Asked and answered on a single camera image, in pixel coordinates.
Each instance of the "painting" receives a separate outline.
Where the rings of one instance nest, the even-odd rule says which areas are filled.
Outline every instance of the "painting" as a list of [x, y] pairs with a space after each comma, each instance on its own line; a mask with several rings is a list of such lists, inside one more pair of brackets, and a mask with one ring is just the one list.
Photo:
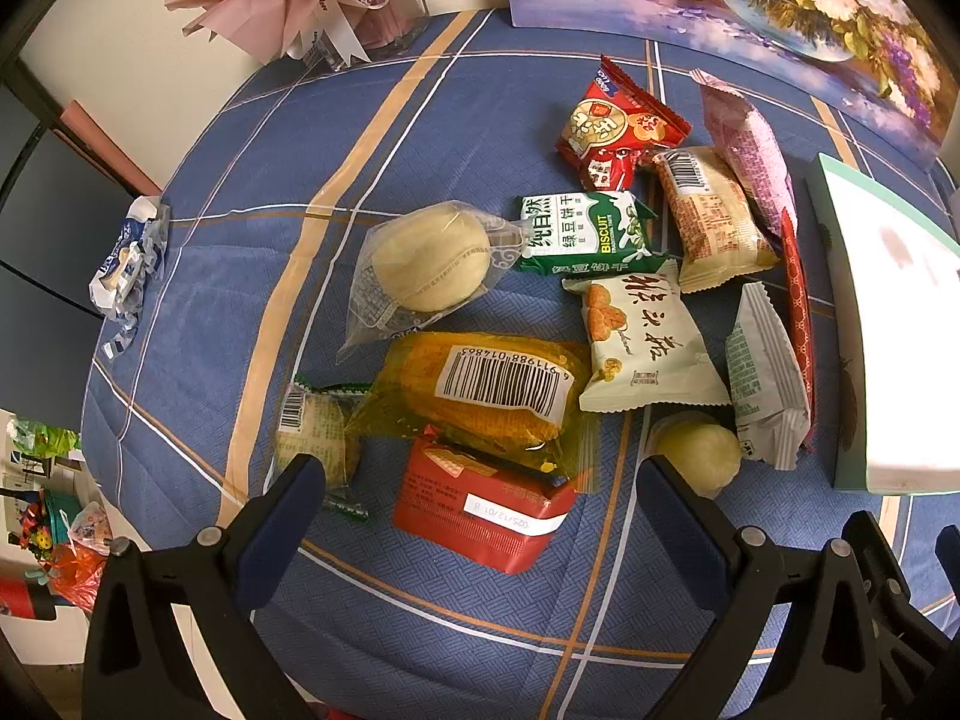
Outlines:
[[763, 71], [923, 167], [956, 103], [955, 79], [903, 0], [510, 0], [510, 9], [516, 26], [635, 35]]

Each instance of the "barcode number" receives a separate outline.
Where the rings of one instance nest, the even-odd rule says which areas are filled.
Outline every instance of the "barcode number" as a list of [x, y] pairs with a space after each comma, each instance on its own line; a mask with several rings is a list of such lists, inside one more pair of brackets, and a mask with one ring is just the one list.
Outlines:
[[435, 395], [501, 409], [528, 409], [559, 425], [572, 383], [568, 370], [540, 357], [454, 346]]
[[304, 401], [306, 392], [302, 389], [291, 389], [283, 399], [283, 408], [280, 410], [280, 431], [284, 433], [300, 433], [304, 429]]
[[670, 167], [670, 175], [677, 185], [679, 194], [695, 194], [695, 191], [708, 193], [710, 186], [704, 177], [700, 165], [688, 151], [670, 151], [664, 154], [666, 164]]

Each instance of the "white barcode label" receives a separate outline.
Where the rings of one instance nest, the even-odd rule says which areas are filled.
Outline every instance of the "white barcode label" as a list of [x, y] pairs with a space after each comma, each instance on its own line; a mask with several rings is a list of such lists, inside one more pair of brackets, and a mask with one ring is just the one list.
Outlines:
[[304, 402], [306, 392], [302, 389], [291, 388], [283, 399], [283, 408], [280, 410], [280, 427], [282, 433], [301, 433], [304, 430]]
[[563, 424], [573, 374], [542, 357], [483, 346], [453, 346], [437, 380], [437, 397], [498, 409], [527, 409]]
[[713, 194], [697, 158], [689, 151], [667, 151], [664, 160], [677, 194]]
[[467, 493], [464, 511], [467, 514], [473, 514], [474, 517], [486, 519], [487, 522], [493, 522], [494, 525], [502, 525], [516, 533], [522, 533], [523, 536], [545, 536], [546, 533], [553, 533], [566, 519], [566, 514], [559, 514], [549, 519], [536, 519], [536, 517], [530, 517], [530, 514], [515, 512], [513, 509], [473, 493]]

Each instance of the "green and white biscuit package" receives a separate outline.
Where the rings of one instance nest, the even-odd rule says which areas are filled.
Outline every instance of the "green and white biscuit package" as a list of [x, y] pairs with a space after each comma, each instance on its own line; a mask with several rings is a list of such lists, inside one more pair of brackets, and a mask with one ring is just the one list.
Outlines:
[[644, 227], [656, 214], [630, 191], [570, 191], [520, 199], [530, 240], [522, 271], [539, 274], [654, 274], [668, 259], [651, 254]]
[[810, 429], [810, 404], [784, 323], [760, 282], [745, 284], [740, 293], [727, 336], [727, 369], [743, 456], [795, 470]]

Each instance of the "white wall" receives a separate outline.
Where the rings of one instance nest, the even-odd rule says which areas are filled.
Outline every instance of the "white wall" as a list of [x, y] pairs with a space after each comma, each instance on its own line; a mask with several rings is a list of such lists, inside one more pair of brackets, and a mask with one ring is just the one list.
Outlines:
[[[152, 180], [164, 186], [230, 94], [257, 67], [208, 32], [182, 26], [199, 11], [164, 0], [58, 0], [22, 52], [58, 103], [78, 100]], [[507, 0], [427, 0], [435, 14]]]

